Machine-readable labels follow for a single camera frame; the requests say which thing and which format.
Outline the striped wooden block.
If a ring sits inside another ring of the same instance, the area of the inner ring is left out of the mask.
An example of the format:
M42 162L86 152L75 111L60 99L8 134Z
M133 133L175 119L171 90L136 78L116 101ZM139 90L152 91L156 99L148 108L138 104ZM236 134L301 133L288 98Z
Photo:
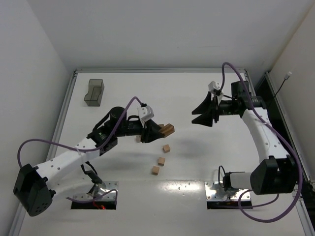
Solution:
M161 128L159 130L159 132L161 134L163 134L164 137L166 138L166 137L168 137L169 135L171 135L172 133L175 132L175 127L169 123L169 124L165 125L163 128Z

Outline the translucent grey plastic bin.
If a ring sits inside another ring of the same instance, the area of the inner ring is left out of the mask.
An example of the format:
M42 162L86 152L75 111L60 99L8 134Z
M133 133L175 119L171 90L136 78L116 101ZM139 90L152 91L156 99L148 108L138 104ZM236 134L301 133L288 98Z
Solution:
M88 93L84 101L89 107L99 107L101 105L104 92L104 83L102 79L90 79L88 83Z

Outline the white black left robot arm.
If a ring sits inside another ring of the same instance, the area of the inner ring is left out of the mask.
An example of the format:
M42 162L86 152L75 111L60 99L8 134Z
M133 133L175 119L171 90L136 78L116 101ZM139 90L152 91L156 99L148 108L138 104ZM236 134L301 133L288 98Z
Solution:
M57 196L60 179L110 151L119 137L140 136L142 143L166 137L162 127L152 120L151 107L143 104L138 108L138 115L130 117L126 111L123 107L112 108L91 133L61 155L36 166L20 166L13 193L29 216L37 216L50 206Z

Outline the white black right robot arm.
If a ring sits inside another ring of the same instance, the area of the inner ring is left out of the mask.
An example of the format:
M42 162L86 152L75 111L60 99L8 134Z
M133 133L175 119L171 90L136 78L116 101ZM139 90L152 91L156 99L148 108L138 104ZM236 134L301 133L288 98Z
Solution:
M239 115L250 131L259 156L259 165L251 173L226 173L222 181L224 190L249 189L257 195L292 192L298 180L298 168L294 158L269 129L263 99L245 92L248 82L231 84L231 100L223 100L219 82L210 82L208 88L206 98L192 112L197 115L192 123L211 127L220 116Z

